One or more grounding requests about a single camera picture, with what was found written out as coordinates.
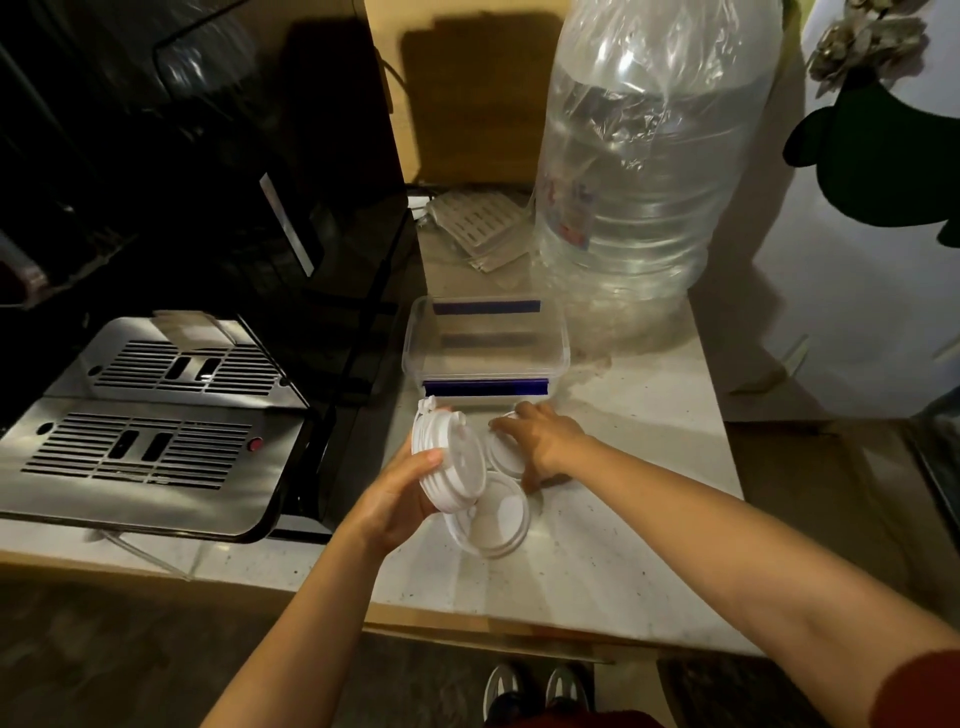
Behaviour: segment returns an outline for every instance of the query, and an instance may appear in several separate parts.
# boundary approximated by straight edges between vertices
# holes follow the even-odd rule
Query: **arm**
[[[411,455],[407,438],[337,528],[202,728],[330,725],[376,574],[387,554],[433,511],[420,478],[442,460],[442,450]]]
[[[494,420],[529,465],[566,473],[616,512],[704,601],[786,671],[840,728],[863,728],[882,682],[960,635],[747,503],[588,437],[549,404]]]

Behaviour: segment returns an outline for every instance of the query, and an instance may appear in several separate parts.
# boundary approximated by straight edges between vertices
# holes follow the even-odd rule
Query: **wall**
[[[805,55],[841,6],[818,0],[804,27]],[[960,117],[960,4],[932,0],[920,15],[929,35],[923,70],[892,92]],[[960,384],[960,250],[936,241],[944,223],[858,223],[824,198],[814,167],[782,160],[795,125],[835,99],[805,77],[799,57],[788,64],[692,291],[727,420],[905,417]],[[923,183],[876,180],[876,192]],[[778,383],[784,358],[799,368]]]
[[[531,182],[568,0],[366,0],[408,182]]]

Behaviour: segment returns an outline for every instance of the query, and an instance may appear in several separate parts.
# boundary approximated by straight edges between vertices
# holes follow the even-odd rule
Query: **hand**
[[[514,410],[515,418],[498,417],[490,427],[510,435],[520,445],[527,458],[523,489],[530,493],[546,478],[564,471],[564,455],[570,444],[587,435],[575,420],[561,417],[547,402],[522,401]]]
[[[420,487],[420,479],[444,462],[444,451],[436,448],[412,454],[412,434],[407,435],[406,442],[341,525],[348,530],[355,527],[382,557],[413,536],[423,520],[437,512]]]

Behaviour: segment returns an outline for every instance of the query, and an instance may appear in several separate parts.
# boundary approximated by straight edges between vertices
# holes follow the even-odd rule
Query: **espresso machine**
[[[323,543],[374,478],[425,285],[341,5],[0,8],[0,518]]]

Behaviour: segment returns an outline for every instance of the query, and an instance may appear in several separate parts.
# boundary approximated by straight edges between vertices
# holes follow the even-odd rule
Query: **white wall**
[[[802,36],[805,58],[841,9],[842,0],[818,0]],[[930,39],[924,69],[892,91],[960,117],[960,3],[930,0],[918,15]],[[857,223],[824,199],[814,167],[782,160],[796,124],[836,98],[818,90],[794,59],[691,292],[727,420],[904,417],[960,385],[960,347],[934,361],[960,339],[960,250],[936,241],[943,223]],[[765,393],[731,394],[763,380],[805,336],[808,353],[793,378]]]

